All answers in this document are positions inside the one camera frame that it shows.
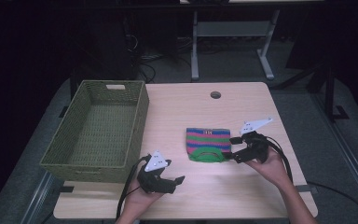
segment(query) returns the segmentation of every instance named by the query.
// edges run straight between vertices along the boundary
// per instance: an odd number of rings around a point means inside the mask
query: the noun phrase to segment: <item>wooden table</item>
[[[235,161],[202,163],[188,159],[186,128],[226,128],[239,136],[246,120],[273,118],[257,130],[278,141],[290,161],[295,185],[306,180],[264,83],[148,84],[150,98],[141,156],[158,149],[171,166],[162,178],[185,175],[174,194],[166,194],[141,219],[280,218],[287,212],[279,191],[246,164]],[[220,99],[211,97],[221,93]],[[233,146],[237,151],[244,145]],[[74,186],[61,193],[56,218],[115,218],[122,184],[66,181]],[[310,192],[301,192],[314,216],[318,210]]]

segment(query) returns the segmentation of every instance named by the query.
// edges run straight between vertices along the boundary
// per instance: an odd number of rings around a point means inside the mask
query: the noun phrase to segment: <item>person's hand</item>
[[[164,195],[163,193],[146,193],[135,178],[130,183],[124,209],[117,224],[131,224],[143,214],[149,206]]]
[[[268,158],[264,163],[260,161],[247,161],[250,167],[254,168],[267,181],[271,182],[278,188],[291,183],[289,176],[284,168],[281,156],[271,147],[268,148]]]

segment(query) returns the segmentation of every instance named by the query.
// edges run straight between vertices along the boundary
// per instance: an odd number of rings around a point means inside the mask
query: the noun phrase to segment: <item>wicker basket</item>
[[[64,180],[124,183],[148,105],[142,81],[83,81],[40,165]]]

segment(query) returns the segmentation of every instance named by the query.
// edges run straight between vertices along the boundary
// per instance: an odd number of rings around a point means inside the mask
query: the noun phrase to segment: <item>table hole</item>
[[[218,91],[213,91],[211,92],[211,97],[214,99],[219,99],[220,97],[222,97],[222,94]]]

